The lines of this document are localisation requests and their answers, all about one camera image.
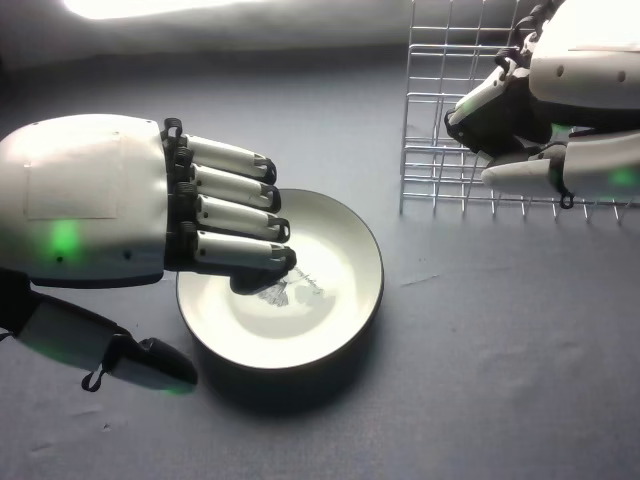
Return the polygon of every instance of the metal wire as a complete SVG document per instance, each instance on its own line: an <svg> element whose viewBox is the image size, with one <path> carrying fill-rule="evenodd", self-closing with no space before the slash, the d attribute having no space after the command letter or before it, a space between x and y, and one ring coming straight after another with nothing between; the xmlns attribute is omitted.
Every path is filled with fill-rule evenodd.
<svg viewBox="0 0 640 480"><path fill-rule="evenodd" d="M443 123L445 112L495 68L495 54L509 45L515 22L528 13L524 8L519 11L521 0L512 0L513 11L509 12L503 25L487 25L493 23L487 19L493 17L495 21L495 15L486 14L486 0L475 0L479 7L477 22L469 21L468 14L465 15L465 21L470 25L454 23L454 3L460 0L440 0L448 13L443 25L432 26L416 25L416 2L420 1L426 0L412 0L409 24L400 157L400 213L405 200L428 199L433 211L440 200L458 201L463 214L470 203L490 205L492 215L497 214L501 205L519 204L523 219L531 208L546 207L557 221L561 212L558 199L502 195L486 188L480 180L486 161L449 138ZM431 39L433 35L439 35L442 43L415 41L425 38L421 36L425 34L431 35ZM462 38L460 35L473 39L469 43L456 41ZM499 36L504 43L496 40ZM490 41L483 44L483 39L487 38ZM573 211L582 211L587 222L592 221L597 211L604 210L612 211L618 224L631 208L640 206L633 199L576 199L574 204Z"/></svg>

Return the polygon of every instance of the plate rim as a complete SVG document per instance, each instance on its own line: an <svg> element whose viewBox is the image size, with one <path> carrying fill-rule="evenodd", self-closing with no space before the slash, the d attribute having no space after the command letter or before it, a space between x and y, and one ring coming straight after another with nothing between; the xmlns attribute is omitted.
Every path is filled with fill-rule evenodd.
<svg viewBox="0 0 640 480"><path fill-rule="evenodd" d="M203 347L205 347L207 349L207 351L212 354L215 355L217 358L229 363L230 365L233 365L234 367L240 368L242 370L246 370L246 371L251 371L251 372L292 372L301 368L305 368L308 367L310 365L315 365L324 361L328 361L331 358L339 355L343 350L349 348L351 346L351 344L353 342L355 342L361 335L362 333L367 329L367 327L369 327L369 325L371 324L371 321L373 320L373 317L376 316L376 314L378 313L378 310L380 309L380 304L382 303L382 296L384 294L384 279L385 279L385 275L384 275L384 262L382 260L382 252L380 250L380 245L378 244L378 240L376 239L375 235L373 234L373 232L371 231L371 228L369 228L369 225L367 224L367 222L365 222L362 217L360 215L358 215L356 212L354 212L351 208L349 208L347 205L345 205L344 203L342 203L340 200L336 200L333 197L330 197L329 195L325 195L324 193L320 193L320 192L314 192L313 190L307 190L307 189L303 189L303 188L281 188L278 189L280 190L280 192L283 191L290 191L290 192L304 192L304 193L312 193L314 195L320 195L322 197L325 197L329 200L332 200L340 205L342 205L344 208L346 208L349 212L351 212L353 215L355 215L355 217L360 220L362 222L362 224L365 226L365 228L367 229L367 231L369 232L369 235L371 236L371 239L373 240L373 244L376 246L376 250L378 252L378 259L380 261L380 287L378 288L378 293L377 293L377 298L376 298L376 303L374 304L373 308L371 309L371 313L369 314L369 316L367 317L367 319L363 322L362 326L360 327L360 329L356 332L355 335L353 335L344 345L340 346L338 349L328 353L327 355L324 355L316 360L311 360L305 363L300 363L298 365L291 365L288 367L255 367L255 366L251 366L251 365L243 365L241 363L238 363L234 360L231 360L223 355L221 355L220 353L214 351L213 349L211 349L211 347L209 347L209 345L207 345L204 341L202 341L202 339L193 331L193 329L191 328L191 326L189 325L189 322L187 322L187 318L184 314L184 311L182 310L182 305L180 303L180 293L179 293L179 282L180 282L180 275L182 273L192 273L192 272L177 272L176 275L176 300L178 303L178 309L180 310L180 317L182 318L182 322L185 324L185 326L187 327L187 330L189 330L189 333L194 337L195 340L197 340Z"/></svg>

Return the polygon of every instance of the white plate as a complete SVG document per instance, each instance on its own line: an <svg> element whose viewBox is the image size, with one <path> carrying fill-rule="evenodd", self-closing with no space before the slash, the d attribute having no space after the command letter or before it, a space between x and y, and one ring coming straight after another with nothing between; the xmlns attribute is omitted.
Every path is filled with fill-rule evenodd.
<svg viewBox="0 0 640 480"><path fill-rule="evenodd" d="M286 369L339 350L375 313L382 257L365 223L319 193L281 190L298 264L276 285L234 294L229 279L178 276L178 304L191 332L212 352L250 368Z"/></svg>

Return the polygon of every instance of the robotic hand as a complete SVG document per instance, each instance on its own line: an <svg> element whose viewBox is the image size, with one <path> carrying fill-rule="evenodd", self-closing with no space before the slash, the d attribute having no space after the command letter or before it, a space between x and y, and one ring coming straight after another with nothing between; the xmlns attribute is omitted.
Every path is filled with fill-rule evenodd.
<svg viewBox="0 0 640 480"><path fill-rule="evenodd" d="M148 388L189 391L192 363L157 339L33 292L30 282L112 288L164 270L226 275L240 294L296 264L268 158L183 135L182 123L78 115L33 123L0 142L0 328L60 362ZM95 371L97 380L91 384Z"/></svg>
<svg viewBox="0 0 640 480"><path fill-rule="evenodd" d="M576 195L640 194L639 13L627 0L546 0L515 26L516 46L445 117L451 137L489 160L487 186L559 196L563 208ZM548 143L553 125L587 129Z"/></svg>

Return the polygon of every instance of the gray fabric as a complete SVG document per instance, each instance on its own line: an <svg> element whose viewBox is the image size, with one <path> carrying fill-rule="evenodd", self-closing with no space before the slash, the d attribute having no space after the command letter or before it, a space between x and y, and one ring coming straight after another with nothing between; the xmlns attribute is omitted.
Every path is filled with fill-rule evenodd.
<svg viewBox="0 0 640 480"><path fill-rule="evenodd" d="M206 382L175 397L105 377L87 394L83 372L6 340L0 479L638 478L637 218L555 224L547 206L523 222L519 205L463 218L459 203L434 216L427 202L399 217L404 58L374 53L96 60L33 72L6 95L2 134L72 113L171 115L270 156L280 186L333 196L369 224L386 291L356 381L291 415L237 408ZM192 354L174 290L167 274L55 294Z"/></svg>

